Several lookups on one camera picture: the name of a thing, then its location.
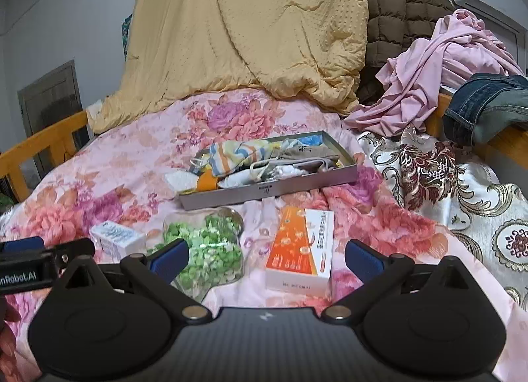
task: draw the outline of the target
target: yellow blanket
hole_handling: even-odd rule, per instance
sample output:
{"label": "yellow blanket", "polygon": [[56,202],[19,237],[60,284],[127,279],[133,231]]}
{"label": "yellow blanket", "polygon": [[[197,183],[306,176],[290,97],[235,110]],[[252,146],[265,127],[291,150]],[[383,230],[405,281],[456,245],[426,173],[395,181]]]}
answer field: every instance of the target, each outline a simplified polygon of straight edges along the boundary
{"label": "yellow blanket", "polygon": [[364,65],[366,0],[136,0],[120,89],[101,133],[204,91],[263,87],[346,114]]}

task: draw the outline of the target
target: striped towel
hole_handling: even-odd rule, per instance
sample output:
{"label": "striped towel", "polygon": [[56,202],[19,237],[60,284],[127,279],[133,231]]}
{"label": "striped towel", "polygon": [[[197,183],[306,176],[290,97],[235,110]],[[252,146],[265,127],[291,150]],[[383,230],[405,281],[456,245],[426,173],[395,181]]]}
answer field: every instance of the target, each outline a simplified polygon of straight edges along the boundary
{"label": "striped towel", "polygon": [[270,158],[272,151],[272,145],[264,139],[247,142],[226,140],[211,145],[209,164],[213,169],[213,176],[224,177],[236,172],[241,166]]}

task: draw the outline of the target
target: pink floral bedsheet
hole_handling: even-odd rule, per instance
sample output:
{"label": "pink floral bedsheet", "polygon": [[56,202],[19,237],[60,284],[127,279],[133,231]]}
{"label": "pink floral bedsheet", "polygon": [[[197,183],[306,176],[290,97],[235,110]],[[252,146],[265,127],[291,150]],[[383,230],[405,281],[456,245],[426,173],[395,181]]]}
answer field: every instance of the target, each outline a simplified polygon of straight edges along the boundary
{"label": "pink floral bedsheet", "polygon": [[[276,101],[264,91],[205,93],[177,101],[165,111],[145,115],[96,139],[51,172],[17,210],[4,240],[40,235],[47,245],[88,235],[89,228],[113,220],[147,233],[149,246],[161,240],[165,216],[179,209],[163,175],[187,168],[195,153],[223,139],[247,140],[325,130],[353,154],[358,180],[322,190],[266,198],[234,206],[244,217],[241,246],[245,275],[233,284],[212,289],[204,304],[220,306],[314,306],[321,311],[361,282],[345,266],[350,238],[388,255],[405,253],[416,261],[435,263],[458,255],[495,305],[508,329],[508,343],[495,374],[503,381],[525,380],[528,370],[528,317],[500,284],[442,225],[401,208],[350,131],[336,114],[323,114],[305,100]],[[283,294],[265,288],[264,271],[280,208],[285,204],[335,212],[335,252],[331,291],[327,298]],[[108,257],[96,253],[98,261]],[[13,324],[17,364],[26,380],[39,375],[26,341],[27,327],[47,291],[19,294],[9,301],[22,314]]]}

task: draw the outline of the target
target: gray fabric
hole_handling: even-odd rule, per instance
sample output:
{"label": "gray fabric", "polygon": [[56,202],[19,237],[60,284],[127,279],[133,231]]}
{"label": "gray fabric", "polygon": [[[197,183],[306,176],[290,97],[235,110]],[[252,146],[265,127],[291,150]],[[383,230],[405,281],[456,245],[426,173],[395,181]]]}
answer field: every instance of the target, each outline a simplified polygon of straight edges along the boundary
{"label": "gray fabric", "polygon": [[473,129],[473,142],[485,144],[506,127],[523,122],[528,122],[528,91],[502,91],[482,110]]}
{"label": "gray fabric", "polygon": [[275,151],[272,157],[279,157],[285,160],[302,160],[305,158],[329,158],[332,161],[338,161],[339,155],[333,152],[330,148],[324,145],[318,146],[296,146],[284,150],[281,154],[276,154]]}

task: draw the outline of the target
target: jeans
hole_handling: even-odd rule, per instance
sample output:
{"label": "jeans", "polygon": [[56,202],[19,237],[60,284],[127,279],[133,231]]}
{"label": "jeans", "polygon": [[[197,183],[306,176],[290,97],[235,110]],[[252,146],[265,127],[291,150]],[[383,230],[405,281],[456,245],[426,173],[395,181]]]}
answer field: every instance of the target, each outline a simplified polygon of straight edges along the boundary
{"label": "jeans", "polygon": [[519,122],[528,122],[528,80],[476,73],[458,89],[446,110],[445,136],[460,145],[485,144]]}

